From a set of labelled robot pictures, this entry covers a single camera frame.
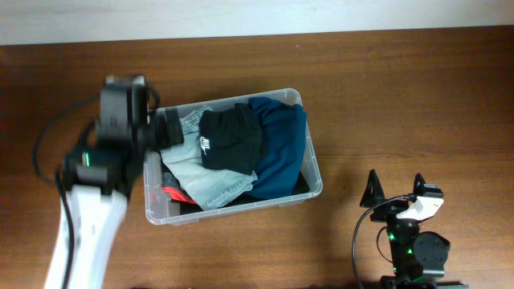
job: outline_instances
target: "brown wooden surface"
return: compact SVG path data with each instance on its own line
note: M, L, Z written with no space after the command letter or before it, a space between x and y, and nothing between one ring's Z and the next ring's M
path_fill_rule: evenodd
M171 106L295 88L321 177L297 206L154 226L142 177L113 244L105 288L345 286L368 172L388 197L414 175L445 192L423 223L451 241L445 281L514 284L514 28L482 27L222 39L0 47L0 287L41 287L59 199L31 167L38 130L101 89L106 75L148 76ZM58 123L41 150L50 172L94 103ZM357 260L365 281L392 275L366 221ZM384 237L381 246L389 256Z

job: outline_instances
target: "jeans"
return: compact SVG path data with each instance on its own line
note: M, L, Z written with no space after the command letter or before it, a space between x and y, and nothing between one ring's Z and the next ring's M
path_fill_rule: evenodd
M204 106L181 118L184 144L162 149L161 157L162 162L191 198L203 210L213 210L251 190L251 183L257 180L257 175L255 172L248 176L228 169L213 170L203 167L198 123L205 110L212 109Z

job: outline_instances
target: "white logo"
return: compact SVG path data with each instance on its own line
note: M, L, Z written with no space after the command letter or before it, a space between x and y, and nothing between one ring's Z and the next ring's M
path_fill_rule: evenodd
M205 153L205 155L207 155L206 149L210 149L209 140L207 140L203 136L200 136L200 147L202 148L203 153Z

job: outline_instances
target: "navy blue cloth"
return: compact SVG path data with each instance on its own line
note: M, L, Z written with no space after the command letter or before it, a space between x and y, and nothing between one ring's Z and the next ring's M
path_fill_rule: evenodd
M291 196L304 158L304 108L267 97L252 97L248 104L260 122L268 155L254 168L259 178L245 194L266 199Z

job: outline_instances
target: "clear plastic container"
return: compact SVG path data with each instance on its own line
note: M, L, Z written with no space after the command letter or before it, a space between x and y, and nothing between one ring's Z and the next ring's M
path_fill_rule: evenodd
M302 104L300 94L292 89L286 88L273 92L262 92L249 96L236 96L223 100L212 100L197 104L185 104L175 107L178 110L178 115L183 117L195 109L199 109L203 105L209 105L215 111L224 111L228 108L233 108L236 103L247 103L248 99L256 96L266 96L273 100L280 100L285 104ZM180 215L180 205L172 203L168 193L162 190L162 173L161 173L161 157L158 153L149 153L146 156L144 164L144 178L145 178L145 208L146 217L154 225L182 225L189 222L197 222L204 218L212 218L223 216L226 214L243 213L250 210L259 210L271 206L290 206L300 204L305 200L316 197L323 189L323 181L321 180L320 170L314 154L314 147L312 146L311 134L308 131L308 126L305 128L305 154L304 160L301 165L301 173L307 181L309 192L292 195L290 197L280 197L276 199L257 201L249 204L228 206L216 210L202 211L192 214Z

